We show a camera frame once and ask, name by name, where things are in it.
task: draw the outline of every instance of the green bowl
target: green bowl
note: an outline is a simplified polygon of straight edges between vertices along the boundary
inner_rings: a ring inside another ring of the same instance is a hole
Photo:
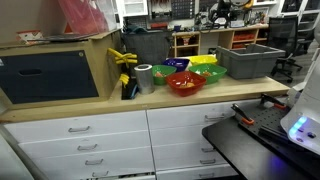
[[[189,67],[189,71],[197,73],[207,79],[206,84],[218,82],[220,78],[227,72],[227,69],[214,64],[199,64]]]
[[[175,73],[176,67],[166,65],[154,65],[152,66],[152,75],[155,85],[166,85],[166,76]]]

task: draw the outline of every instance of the blue bowl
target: blue bowl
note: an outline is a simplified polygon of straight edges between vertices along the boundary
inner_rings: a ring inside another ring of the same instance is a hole
[[[183,59],[183,58],[169,58],[165,60],[162,64],[167,65],[167,66],[173,66],[177,68],[176,72],[181,72],[184,71],[188,64],[189,64],[189,59]]]

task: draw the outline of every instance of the red bowl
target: red bowl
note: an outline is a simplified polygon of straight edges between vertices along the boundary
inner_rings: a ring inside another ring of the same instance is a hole
[[[182,97],[197,93],[205,84],[206,78],[194,72],[182,71],[166,77],[173,92]]]

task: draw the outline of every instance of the yellow bowl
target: yellow bowl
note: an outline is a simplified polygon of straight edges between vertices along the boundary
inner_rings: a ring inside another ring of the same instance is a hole
[[[198,64],[217,64],[218,60],[213,55],[200,55],[200,56],[190,56],[189,57],[192,66]]]

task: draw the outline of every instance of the black table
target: black table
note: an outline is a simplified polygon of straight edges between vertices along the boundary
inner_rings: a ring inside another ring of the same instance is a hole
[[[309,180],[288,162],[238,127],[238,122],[229,118],[208,126],[202,135],[221,153],[230,165],[249,180]]]

